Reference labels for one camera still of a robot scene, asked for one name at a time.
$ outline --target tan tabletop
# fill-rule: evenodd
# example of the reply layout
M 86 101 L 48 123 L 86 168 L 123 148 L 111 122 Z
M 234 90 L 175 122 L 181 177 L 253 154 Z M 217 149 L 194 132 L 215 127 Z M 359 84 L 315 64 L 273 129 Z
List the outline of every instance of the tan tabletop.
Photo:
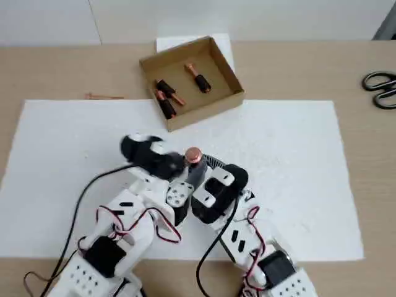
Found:
M 24 99 L 76 99 L 85 92 L 149 98 L 138 60 L 153 52 L 153 44 L 0 49 L 0 176 Z M 241 42 L 233 53 L 247 98 L 335 102 L 366 259 L 305 264 L 319 296 L 394 296 L 396 111 L 373 107 L 359 80 L 369 71 L 396 71 L 396 42 Z M 148 297 L 198 297 L 196 264 L 144 260 L 136 273 Z M 0 259 L 0 296 L 26 296 L 24 273 L 49 275 L 53 267 L 54 260 Z M 209 262 L 202 270 L 212 297 L 236 296 L 239 276 L 230 263 Z M 43 284 L 31 283 L 38 294 Z

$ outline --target white foam board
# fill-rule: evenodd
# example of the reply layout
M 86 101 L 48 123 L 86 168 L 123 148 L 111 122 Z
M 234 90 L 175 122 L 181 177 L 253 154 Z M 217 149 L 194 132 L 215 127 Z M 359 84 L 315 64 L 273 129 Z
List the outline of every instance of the white foam board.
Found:
M 226 33 L 216 33 L 210 34 L 216 41 L 216 44 L 220 51 L 222 52 L 224 58 L 227 60 L 231 69 L 235 72 L 233 50 L 231 49 L 230 36 Z M 161 37 L 157 38 L 156 49 L 157 52 L 167 50 L 168 48 L 173 48 L 183 43 L 193 41 L 198 38 L 205 37 L 205 35 L 187 35 L 187 36 L 173 36 L 173 37 Z
M 2 257 L 57 257 L 80 191 L 125 161 L 119 141 L 139 131 L 247 169 L 260 219 L 270 220 L 299 260 L 363 257 L 337 116 L 331 101 L 246 100 L 239 108 L 169 133 L 152 100 L 27 101 L 0 192 Z M 92 231 L 95 209 L 129 176 L 97 182 L 82 202 L 72 244 Z M 215 237 L 191 213 L 180 245 L 156 239 L 154 259 L 199 259 Z M 210 255 L 226 259 L 222 247 Z

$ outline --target open cardboard tray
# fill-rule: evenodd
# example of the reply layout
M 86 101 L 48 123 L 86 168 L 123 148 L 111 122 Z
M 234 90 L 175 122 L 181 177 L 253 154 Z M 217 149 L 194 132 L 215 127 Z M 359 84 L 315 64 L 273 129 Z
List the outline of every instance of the open cardboard tray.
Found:
M 198 73 L 212 86 L 209 93 L 201 93 L 193 76 L 185 70 L 184 65 L 188 62 L 194 63 Z M 140 65 L 148 90 L 169 131 L 242 104 L 244 90 L 212 37 L 203 37 L 141 59 Z M 154 95 L 154 81 L 161 79 L 186 102 L 184 106 L 179 106 L 169 99 L 177 114 L 171 119 L 165 118 Z

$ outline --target black scissor handle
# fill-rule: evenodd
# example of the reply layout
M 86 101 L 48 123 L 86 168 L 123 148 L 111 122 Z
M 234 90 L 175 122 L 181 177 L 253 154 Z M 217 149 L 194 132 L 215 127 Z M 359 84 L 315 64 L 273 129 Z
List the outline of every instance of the black scissor handle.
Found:
M 390 88 L 388 89 L 388 91 L 374 96 L 372 102 L 376 107 L 382 108 L 383 110 L 394 110 L 396 109 L 396 104 L 383 104 L 383 102 L 381 102 L 382 99 L 390 97 L 392 95 L 396 95 L 396 88 Z
M 373 77 L 385 77 L 388 78 L 389 80 L 387 82 L 381 82 L 376 85 L 370 85 L 369 80 L 372 79 Z M 376 71 L 369 73 L 368 75 L 363 77 L 363 80 L 361 81 L 361 86 L 366 91 L 386 90 L 388 88 L 392 88 L 392 86 L 394 85 L 396 85 L 396 74 L 386 71 Z

